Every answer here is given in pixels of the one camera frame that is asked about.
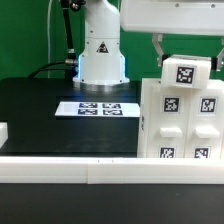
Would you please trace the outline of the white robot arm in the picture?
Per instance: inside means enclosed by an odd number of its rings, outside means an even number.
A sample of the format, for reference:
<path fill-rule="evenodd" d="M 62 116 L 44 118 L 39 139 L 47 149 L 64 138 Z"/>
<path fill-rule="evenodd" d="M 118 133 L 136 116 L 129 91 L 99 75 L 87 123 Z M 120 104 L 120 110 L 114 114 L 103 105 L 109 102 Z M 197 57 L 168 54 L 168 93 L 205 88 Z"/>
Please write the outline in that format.
<path fill-rule="evenodd" d="M 77 86 L 111 89 L 129 82 L 120 52 L 120 31 L 146 32 L 158 61 L 165 59 L 165 34 L 224 38 L 224 0 L 85 0 L 85 48 L 78 58 Z"/>

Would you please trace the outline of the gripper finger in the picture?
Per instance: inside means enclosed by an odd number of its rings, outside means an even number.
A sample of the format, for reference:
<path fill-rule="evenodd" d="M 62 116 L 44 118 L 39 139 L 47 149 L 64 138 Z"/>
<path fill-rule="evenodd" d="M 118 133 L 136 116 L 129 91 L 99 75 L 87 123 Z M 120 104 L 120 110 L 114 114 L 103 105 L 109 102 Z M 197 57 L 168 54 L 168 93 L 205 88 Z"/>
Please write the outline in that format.
<path fill-rule="evenodd" d="M 152 34 L 152 44 L 155 48 L 155 51 L 158 55 L 157 63 L 159 67 L 163 66 L 163 62 L 170 57 L 169 54 L 166 54 L 162 49 L 163 35 L 161 33 Z"/>
<path fill-rule="evenodd" d="M 220 71 L 224 66 L 224 36 L 221 38 L 222 49 L 216 57 L 211 59 L 211 69 Z"/>

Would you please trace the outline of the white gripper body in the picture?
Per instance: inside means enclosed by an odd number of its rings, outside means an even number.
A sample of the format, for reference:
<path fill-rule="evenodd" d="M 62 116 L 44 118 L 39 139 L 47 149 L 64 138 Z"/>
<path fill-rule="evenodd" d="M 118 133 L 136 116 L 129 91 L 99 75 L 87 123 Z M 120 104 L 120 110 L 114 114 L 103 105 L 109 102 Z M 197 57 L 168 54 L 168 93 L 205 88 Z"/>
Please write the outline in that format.
<path fill-rule="evenodd" d="M 224 36 L 224 0 L 122 0 L 125 31 Z"/>

